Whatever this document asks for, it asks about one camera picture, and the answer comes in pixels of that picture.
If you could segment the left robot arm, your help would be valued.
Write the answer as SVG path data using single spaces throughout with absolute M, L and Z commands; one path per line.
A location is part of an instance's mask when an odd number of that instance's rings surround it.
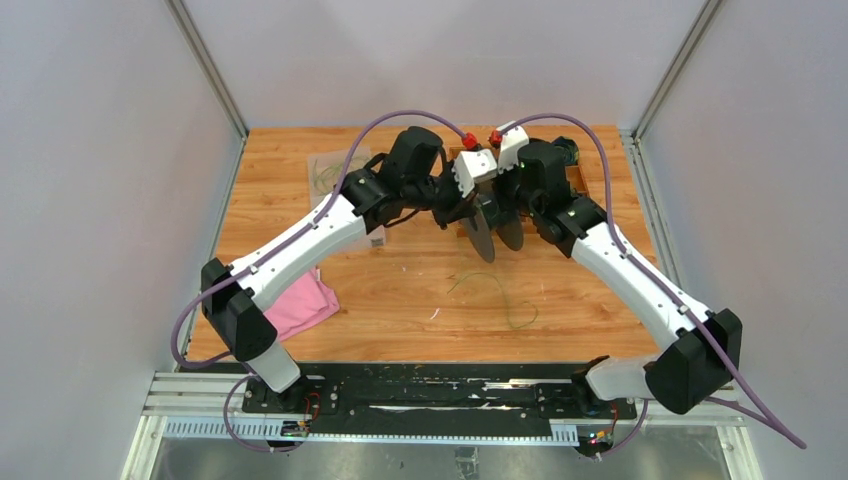
M 438 135 L 409 127 L 284 233 L 229 265 L 213 259 L 202 268 L 202 313 L 230 354 L 265 383 L 279 411 L 298 411 L 307 389 L 267 311 L 323 259 L 397 222 L 406 209 L 432 212 L 441 227 L 470 217 L 477 185 L 498 167 L 472 135 L 463 144 L 448 160 Z

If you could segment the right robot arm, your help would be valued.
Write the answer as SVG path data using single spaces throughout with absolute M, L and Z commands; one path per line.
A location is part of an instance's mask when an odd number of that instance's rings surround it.
M 595 417 L 611 401 L 638 397 L 686 414 L 732 379 L 739 363 L 742 322 L 714 311 L 665 277 L 612 226 L 592 199 L 571 190 L 564 152 L 542 140 L 500 143 L 495 191 L 531 217 L 537 233 L 601 279 L 636 315 L 661 352 L 598 357 L 576 372 L 571 400 Z

